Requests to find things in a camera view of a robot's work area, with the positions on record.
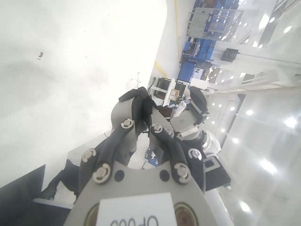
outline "ceiling light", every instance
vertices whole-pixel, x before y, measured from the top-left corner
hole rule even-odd
[[[261,164],[263,169],[270,172],[271,174],[275,174],[277,172],[276,167],[271,162],[267,161],[266,159],[261,161],[260,164]]]
[[[247,115],[252,115],[253,113],[254,113],[253,110],[248,110],[248,111],[246,112]]]
[[[244,212],[250,212],[251,211],[250,207],[244,202],[241,202],[241,208]]]
[[[287,125],[287,127],[290,127],[290,128],[295,128],[295,126],[297,125],[297,120],[294,118],[294,117],[290,117],[288,119],[286,119],[284,121],[285,125]]]
[[[268,24],[270,17],[267,14],[264,14],[259,23],[258,29],[263,29]]]
[[[289,30],[291,30],[292,29],[292,27],[291,26],[289,26],[289,27],[287,27],[286,29],[284,29],[284,31],[283,31],[283,33],[287,33]]]

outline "cable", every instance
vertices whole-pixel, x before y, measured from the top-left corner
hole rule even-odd
[[[151,85],[150,85],[149,88],[147,89],[147,93],[148,93],[148,94],[149,94],[149,91],[150,91],[151,87],[154,85],[155,81],[156,81],[156,77],[154,77],[153,82],[151,83]]]

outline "white wall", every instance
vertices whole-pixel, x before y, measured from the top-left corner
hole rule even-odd
[[[167,9],[165,0],[0,0],[0,11],[3,186],[111,127],[130,80],[149,81]]]
[[[152,77],[164,76],[160,70],[163,71],[166,78],[176,79],[178,77],[179,57],[182,55],[187,39],[187,21],[190,16],[188,13],[192,11],[194,2],[195,0],[166,0],[167,18],[156,56],[157,67],[154,66]]]

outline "blue shelving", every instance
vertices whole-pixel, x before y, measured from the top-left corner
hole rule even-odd
[[[216,9],[237,9],[239,0],[195,0],[192,12],[195,12],[196,8],[216,8]],[[207,32],[207,36],[221,37],[222,34],[219,32],[209,32],[209,27],[214,25],[215,30],[223,31],[225,24],[228,20],[235,15],[235,11],[221,11],[216,10],[209,16],[211,18],[206,22],[204,32]],[[182,52],[182,65],[178,76],[178,80],[190,82],[193,75],[194,66],[198,62],[211,62],[215,40],[199,39],[188,37],[184,49]]]

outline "metal pin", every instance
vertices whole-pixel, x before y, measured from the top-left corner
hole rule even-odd
[[[172,135],[172,130],[171,130],[171,129],[167,128],[167,129],[166,129],[166,132],[167,132],[169,135]]]
[[[127,119],[121,123],[121,127],[123,127],[123,128],[129,128],[132,125],[133,125],[133,121],[131,119]]]
[[[92,174],[92,178],[97,184],[101,184],[108,179],[110,173],[110,166],[107,163],[104,163]]]
[[[92,157],[92,156],[96,156],[96,151],[93,148],[88,149],[87,151],[84,152],[84,154],[82,155],[82,161],[84,163],[87,163],[88,160]]]
[[[189,168],[184,163],[177,163],[174,165],[179,175],[179,181],[182,184],[187,184],[191,178],[191,173]]]
[[[188,151],[188,156],[192,159],[192,158],[196,158],[201,160],[202,159],[202,155],[201,152],[195,148],[190,148]]]
[[[154,123],[152,127],[154,127],[155,133],[160,133],[163,130],[162,126],[158,123]]]

